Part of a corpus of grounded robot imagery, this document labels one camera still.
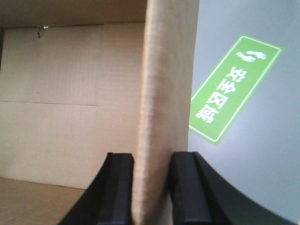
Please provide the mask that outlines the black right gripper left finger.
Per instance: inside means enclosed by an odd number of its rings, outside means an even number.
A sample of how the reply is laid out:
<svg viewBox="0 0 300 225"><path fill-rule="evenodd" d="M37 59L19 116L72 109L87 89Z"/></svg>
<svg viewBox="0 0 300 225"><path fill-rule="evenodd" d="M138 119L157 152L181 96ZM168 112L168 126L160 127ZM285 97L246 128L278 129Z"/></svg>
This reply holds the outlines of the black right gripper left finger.
<svg viewBox="0 0 300 225"><path fill-rule="evenodd" d="M130 153L108 153L79 200L60 225L130 225L134 158Z"/></svg>

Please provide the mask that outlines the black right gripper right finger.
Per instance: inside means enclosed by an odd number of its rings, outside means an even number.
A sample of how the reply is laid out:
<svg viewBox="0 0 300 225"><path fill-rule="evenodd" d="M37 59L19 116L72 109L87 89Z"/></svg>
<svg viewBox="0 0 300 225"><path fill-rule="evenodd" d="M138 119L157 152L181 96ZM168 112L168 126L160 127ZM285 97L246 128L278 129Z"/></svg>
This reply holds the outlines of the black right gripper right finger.
<svg viewBox="0 0 300 225"><path fill-rule="evenodd" d="M172 154L169 190L175 225L292 224L241 193L198 152Z"/></svg>

